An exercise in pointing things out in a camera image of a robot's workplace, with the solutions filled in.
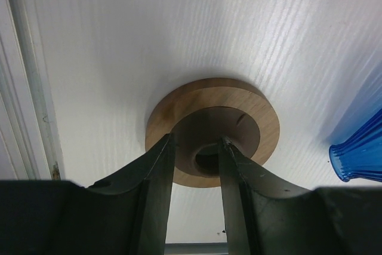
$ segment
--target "blue glass vase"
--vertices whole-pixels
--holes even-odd
[[[382,109],[346,142],[332,145],[329,156],[344,182],[356,178],[382,182]]]

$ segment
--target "wooden ring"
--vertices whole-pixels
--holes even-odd
[[[263,165],[270,158],[280,135],[279,119],[275,110],[252,85],[226,78],[191,82],[164,97],[148,120],[146,150],[170,133],[183,118],[210,107],[231,107],[248,114],[260,130],[260,141],[251,159]],[[194,188],[213,188],[220,186],[220,179],[187,174],[175,167],[174,183]]]

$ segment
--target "wooden disc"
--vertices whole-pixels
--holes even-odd
[[[146,127],[149,150],[184,117],[208,107],[233,107],[248,114],[258,125],[260,142],[252,160],[263,165],[276,148],[280,134],[279,119],[265,96],[248,83],[226,78],[202,79],[169,93],[154,108]],[[220,179],[192,176],[178,168],[174,183],[194,188],[220,186]]]

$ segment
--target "hole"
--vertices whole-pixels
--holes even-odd
[[[91,188],[106,188],[108,186],[112,185],[112,182],[110,180],[101,179],[97,182],[95,182]]]
[[[207,176],[219,176],[219,158],[217,154],[217,144],[208,145],[202,148],[195,156],[198,170]]]

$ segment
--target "wooden knob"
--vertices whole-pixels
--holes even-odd
[[[177,141],[174,183],[220,186],[215,142],[228,136],[253,161],[264,164],[276,148],[280,125],[265,96],[245,82],[202,79],[169,93],[154,108],[146,128],[146,150],[164,134]]]

